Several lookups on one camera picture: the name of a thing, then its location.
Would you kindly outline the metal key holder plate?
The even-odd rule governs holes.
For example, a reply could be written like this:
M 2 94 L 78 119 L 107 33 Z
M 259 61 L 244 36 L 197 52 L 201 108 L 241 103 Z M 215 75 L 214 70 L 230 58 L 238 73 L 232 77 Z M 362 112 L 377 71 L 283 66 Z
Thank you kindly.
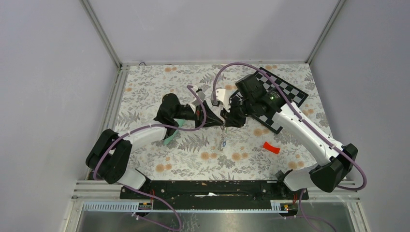
M 218 150 L 223 151 L 227 144 L 226 142 L 227 129 L 224 125 L 222 125 L 220 128 L 221 128 L 221 139 L 220 139 Z

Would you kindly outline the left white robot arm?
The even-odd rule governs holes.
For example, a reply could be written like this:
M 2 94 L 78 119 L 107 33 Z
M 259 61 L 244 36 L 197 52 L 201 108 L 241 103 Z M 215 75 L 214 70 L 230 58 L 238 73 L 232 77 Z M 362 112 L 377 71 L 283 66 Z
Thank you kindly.
M 150 192 L 147 177 L 128 167 L 130 155 L 137 148 L 170 139 L 181 128 L 179 119 L 193 121 L 197 130 L 223 125 L 223 121 L 212 112 L 205 100 L 198 98 L 182 105 L 175 94 L 166 94 L 150 125 L 122 136 L 112 129 L 104 130 L 86 158 L 86 166 L 108 184 L 126 185 L 132 188 L 137 198 L 147 197 Z

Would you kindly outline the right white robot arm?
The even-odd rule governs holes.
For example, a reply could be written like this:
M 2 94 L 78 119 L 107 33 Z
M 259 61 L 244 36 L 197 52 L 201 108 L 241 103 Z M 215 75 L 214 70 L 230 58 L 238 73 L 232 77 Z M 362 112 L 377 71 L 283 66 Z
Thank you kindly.
M 249 74 L 239 81 L 239 97 L 228 96 L 225 89 L 212 91 L 212 103 L 223 105 L 221 116 L 228 127 L 242 127 L 247 117 L 264 117 L 290 132 L 314 157 L 316 163 L 300 170 L 278 173 L 278 195 L 291 198 L 297 190 L 318 187 L 324 192 L 342 188 L 340 182 L 352 170 L 358 149 L 335 140 L 309 118 L 272 79 L 261 74 Z

